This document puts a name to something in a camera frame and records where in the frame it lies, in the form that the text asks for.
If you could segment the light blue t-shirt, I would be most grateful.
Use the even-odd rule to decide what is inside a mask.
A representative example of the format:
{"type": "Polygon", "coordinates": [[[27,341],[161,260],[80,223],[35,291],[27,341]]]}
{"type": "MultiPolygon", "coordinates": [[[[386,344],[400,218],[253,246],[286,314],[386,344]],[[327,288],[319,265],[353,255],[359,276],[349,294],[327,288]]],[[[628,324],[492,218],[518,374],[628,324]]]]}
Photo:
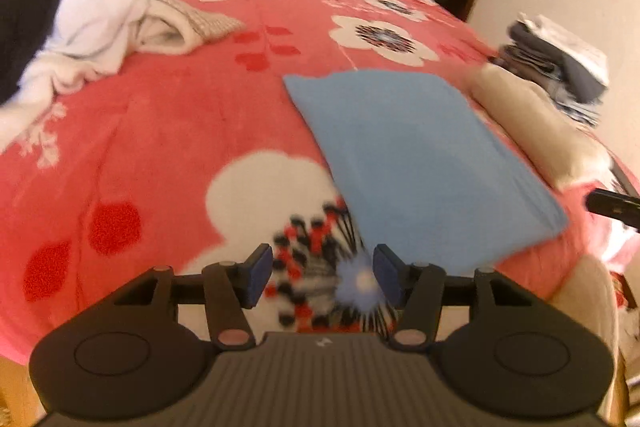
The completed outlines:
{"type": "Polygon", "coordinates": [[[541,179],[442,78],[365,69],[284,84],[367,248],[464,275],[566,229],[541,179]]]}

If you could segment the stack of folded clothes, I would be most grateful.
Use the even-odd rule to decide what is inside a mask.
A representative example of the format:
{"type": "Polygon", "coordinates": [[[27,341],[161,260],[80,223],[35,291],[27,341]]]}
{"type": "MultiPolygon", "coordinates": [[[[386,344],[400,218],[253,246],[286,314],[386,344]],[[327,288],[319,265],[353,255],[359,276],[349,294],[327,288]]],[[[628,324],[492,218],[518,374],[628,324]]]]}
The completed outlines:
{"type": "Polygon", "coordinates": [[[606,55],[543,15],[520,15],[508,36],[494,63],[536,83],[570,119],[597,128],[610,85],[606,55]]]}

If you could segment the cream folded garment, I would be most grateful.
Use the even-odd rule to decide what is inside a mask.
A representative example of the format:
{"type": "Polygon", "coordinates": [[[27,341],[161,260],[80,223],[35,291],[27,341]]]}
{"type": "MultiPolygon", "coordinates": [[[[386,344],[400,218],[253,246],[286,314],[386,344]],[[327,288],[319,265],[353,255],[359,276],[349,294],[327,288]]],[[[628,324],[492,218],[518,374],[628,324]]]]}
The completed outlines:
{"type": "Polygon", "coordinates": [[[556,191],[612,178],[612,158],[557,109],[544,89],[487,63],[469,70],[472,97],[556,191]]]}

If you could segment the red floral bed blanket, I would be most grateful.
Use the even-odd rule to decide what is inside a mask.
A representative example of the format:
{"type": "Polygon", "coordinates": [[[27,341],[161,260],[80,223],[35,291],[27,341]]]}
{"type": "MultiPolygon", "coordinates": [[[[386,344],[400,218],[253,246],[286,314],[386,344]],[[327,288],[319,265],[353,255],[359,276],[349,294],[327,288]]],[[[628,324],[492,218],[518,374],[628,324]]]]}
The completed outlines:
{"type": "Polygon", "coordinates": [[[386,334],[397,315],[355,218],[285,88],[374,69],[447,81],[562,206],[566,229],[495,268],[549,298],[582,260],[620,271],[639,237],[590,213],[605,183],[551,187],[474,100],[491,48],[433,0],[180,0],[245,28],[186,55],[132,52],[60,94],[1,149],[1,353],[26,363],[48,332],[155,267],[198,274],[273,250],[247,314],[256,335],[386,334]]]}

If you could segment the beige knit sweater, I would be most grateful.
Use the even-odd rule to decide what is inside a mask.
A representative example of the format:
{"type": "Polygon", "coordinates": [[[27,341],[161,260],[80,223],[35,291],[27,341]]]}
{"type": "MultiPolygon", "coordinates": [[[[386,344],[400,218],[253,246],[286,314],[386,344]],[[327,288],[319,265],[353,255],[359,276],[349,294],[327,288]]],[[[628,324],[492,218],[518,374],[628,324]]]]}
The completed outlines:
{"type": "Polygon", "coordinates": [[[245,25],[234,17],[195,9],[180,0],[150,0],[142,19],[132,26],[132,52],[186,55],[217,42],[245,25]]]}

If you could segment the white fleece garment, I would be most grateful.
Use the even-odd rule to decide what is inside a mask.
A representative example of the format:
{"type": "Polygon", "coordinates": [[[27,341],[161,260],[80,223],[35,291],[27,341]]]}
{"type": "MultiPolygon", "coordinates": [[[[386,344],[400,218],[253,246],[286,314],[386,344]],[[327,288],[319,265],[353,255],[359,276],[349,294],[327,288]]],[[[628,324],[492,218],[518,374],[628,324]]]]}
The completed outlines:
{"type": "Polygon", "coordinates": [[[115,75],[129,49],[130,32],[150,0],[61,0],[52,31],[26,65],[17,94],[1,104],[1,148],[6,150],[60,94],[115,75]]]}

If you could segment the black garment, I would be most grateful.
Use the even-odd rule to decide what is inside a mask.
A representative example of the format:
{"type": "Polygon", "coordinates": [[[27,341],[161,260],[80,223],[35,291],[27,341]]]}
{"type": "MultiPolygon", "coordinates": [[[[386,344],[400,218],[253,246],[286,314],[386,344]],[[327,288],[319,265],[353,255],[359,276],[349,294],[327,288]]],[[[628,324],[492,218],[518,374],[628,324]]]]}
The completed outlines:
{"type": "Polygon", "coordinates": [[[61,0],[1,0],[1,103],[18,91],[28,63],[52,31],[61,0]]]}

